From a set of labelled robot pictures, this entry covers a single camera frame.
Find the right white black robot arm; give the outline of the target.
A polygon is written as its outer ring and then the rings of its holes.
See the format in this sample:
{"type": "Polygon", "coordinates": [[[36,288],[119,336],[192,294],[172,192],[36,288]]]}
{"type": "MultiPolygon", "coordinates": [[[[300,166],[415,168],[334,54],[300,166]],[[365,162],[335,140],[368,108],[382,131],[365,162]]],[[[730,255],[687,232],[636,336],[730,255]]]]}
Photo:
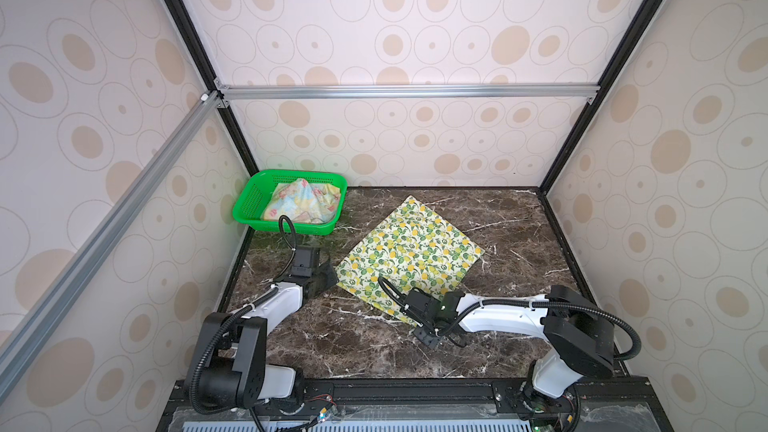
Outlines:
{"type": "Polygon", "coordinates": [[[546,341],[550,351],[533,363],[529,392],[556,399],[582,378],[614,373],[616,317],[565,286],[548,294],[488,298],[461,291],[437,299],[414,288],[387,293],[399,311],[418,324],[416,335],[430,347],[465,334],[500,332],[546,341]]]}

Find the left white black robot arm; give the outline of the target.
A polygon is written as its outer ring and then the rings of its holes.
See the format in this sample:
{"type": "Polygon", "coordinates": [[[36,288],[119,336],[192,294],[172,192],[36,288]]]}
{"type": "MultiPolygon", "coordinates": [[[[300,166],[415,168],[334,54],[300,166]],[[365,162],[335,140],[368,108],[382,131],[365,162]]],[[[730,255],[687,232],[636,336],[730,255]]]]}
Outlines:
{"type": "Polygon", "coordinates": [[[194,410],[212,415],[268,401],[299,407],[303,373],[269,364],[267,339],[286,318],[336,284],[332,263],[321,259],[319,248],[297,246],[287,270],[266,293],[235,312],[209,314],[184,381],[194,410]]]}

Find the lemon print skirt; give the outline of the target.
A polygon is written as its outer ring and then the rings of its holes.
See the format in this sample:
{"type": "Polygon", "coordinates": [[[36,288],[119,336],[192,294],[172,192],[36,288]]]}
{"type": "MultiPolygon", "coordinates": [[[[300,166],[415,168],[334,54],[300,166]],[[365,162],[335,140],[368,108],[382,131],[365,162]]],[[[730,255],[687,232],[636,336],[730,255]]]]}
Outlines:
{"type": "Polygon", "coordinates": [[[386,278],[403,293],[418,287],[441,299],[459,287],[484,253],[458,227],[409,196],[352,248],[336,274],[343,290],[415,326],[381,289],[378,279],[386,278]]]}

